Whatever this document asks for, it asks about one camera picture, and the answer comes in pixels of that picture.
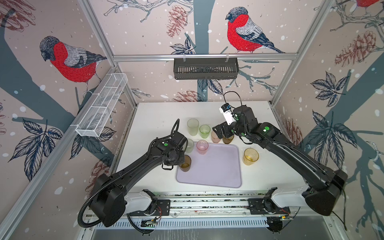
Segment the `dark amber textured glass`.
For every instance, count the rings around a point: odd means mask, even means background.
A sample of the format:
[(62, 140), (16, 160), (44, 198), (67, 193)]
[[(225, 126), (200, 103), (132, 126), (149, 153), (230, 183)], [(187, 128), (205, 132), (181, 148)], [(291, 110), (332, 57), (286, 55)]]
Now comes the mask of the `dark amber textured glass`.
[(234, 137), (235, 136), (231, 136), (229, 138), (223, 137), (223, 143), (226, 145), (230, 144), (233, 141)]

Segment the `olive amber textured glass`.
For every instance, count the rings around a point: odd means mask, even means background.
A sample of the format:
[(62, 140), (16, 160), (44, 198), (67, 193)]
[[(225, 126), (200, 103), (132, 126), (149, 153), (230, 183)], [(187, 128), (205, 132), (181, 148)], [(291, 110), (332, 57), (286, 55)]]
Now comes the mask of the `olive amber textured glass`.
[(191, 168), (191, 164), (192, 164), (192, 159), (190, 156), (188, 155), (185, 155), (185, 160), (182, 164), (179, 165), (179, 168), (183, 171), (183, 172), (188, 172)]

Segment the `pale green short glass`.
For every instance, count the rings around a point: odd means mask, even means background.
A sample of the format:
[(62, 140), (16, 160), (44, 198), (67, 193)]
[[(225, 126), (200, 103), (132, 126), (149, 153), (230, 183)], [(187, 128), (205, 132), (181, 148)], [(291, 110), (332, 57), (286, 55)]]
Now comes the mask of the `pale green short glass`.
[(188, 143), (187, 143), (187, 147), (186, 147), (186, 150), (185, 150), (185, 153), (191, 153), (194, 149), (194, 146), (195, 146), (195, 143), (193, 140), (191, 139), (188, 139)]

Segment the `pink faceted glass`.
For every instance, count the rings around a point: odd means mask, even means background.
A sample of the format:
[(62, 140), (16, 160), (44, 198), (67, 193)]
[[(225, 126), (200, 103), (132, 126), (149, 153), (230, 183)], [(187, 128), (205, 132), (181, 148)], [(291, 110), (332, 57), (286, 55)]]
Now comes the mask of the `pink faceted glass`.
[(201, 155), (204, 155), (207, 153), (207, 150), (209, 148), (209, 143), (205, 140), (200, 140), (197, 142), (196, 147), (197, 147), (198, 153)]

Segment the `tall pale green glass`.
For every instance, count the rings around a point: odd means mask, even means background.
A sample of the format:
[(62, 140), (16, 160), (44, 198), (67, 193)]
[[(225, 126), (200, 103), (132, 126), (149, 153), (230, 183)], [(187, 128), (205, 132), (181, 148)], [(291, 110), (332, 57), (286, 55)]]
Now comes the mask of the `tall pale green glass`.
[(189, 119), (187, 122), (188, 132), (191, 136), (196, 136), (199, 131), (199, 121), (197, 119)]

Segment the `yellow faceted glass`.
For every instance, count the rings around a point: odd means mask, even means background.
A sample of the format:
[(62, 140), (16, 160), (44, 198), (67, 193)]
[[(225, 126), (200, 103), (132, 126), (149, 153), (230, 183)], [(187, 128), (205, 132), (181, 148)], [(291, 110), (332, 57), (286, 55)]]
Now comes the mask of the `yellow faceted glass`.
[(260, 157), (260, 155), (259, 155), (257, 150), (255, 150), (253, 148), (247, 148), (244, 151), (243, 163), (247, 166), (250, 166), (250, 165), (254, 164), (259, 159), (259, 157)]

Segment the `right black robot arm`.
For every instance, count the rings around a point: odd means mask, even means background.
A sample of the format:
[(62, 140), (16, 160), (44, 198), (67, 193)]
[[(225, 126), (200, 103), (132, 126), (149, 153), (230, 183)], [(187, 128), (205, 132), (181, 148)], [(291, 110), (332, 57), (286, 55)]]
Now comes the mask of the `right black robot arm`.
[(225, 103), (220, 107), (220, 113), (226, 121), (213, 127), (220, 139), (234, 135), (246, 138), (249, 145), (257, 144), (281, 158), (308, 184), (309, 187), (302, 193), (306, 204), (320, 215), (331, 215), (344, 191), (348, 177), (344, 171), (334, 171), (317, 162), (271, 123), (259, 123), (252, 109), (246, 105), (232, 109), (230, 104)]

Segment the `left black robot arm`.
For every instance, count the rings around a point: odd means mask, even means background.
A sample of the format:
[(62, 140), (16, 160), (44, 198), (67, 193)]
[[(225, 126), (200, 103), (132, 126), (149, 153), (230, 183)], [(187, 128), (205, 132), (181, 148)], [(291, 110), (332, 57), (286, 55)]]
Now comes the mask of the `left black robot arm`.
[(78, 214), (78, 224), (90, 228), (99, 223), (110, 227), (124, 214), (125, 196), (147, 173), (160, 165), (178, 166), (184, 160), (187, 138), (179, 132), (154, 139), (148, 151), (126, 168), (110, 176), (100, 175), (90, 197)]

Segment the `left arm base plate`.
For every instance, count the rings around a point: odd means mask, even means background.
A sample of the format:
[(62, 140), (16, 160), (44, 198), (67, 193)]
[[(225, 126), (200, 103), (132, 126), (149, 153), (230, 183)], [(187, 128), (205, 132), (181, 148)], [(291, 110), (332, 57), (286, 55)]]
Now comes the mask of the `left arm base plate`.
[(157, 200), (150, 204), (145, 211), (135, 211), (129, 213), (130, 217), (160, 217), (169, 216), (171, 208), (170, 200)]

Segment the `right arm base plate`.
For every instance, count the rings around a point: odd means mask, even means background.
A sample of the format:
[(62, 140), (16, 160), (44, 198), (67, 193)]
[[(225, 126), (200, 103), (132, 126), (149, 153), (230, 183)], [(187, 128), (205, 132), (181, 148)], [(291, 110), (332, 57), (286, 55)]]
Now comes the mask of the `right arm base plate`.
[(251, 215), (290, 215), (289, 207), (280, 208), (271, 199), (248, 199)]

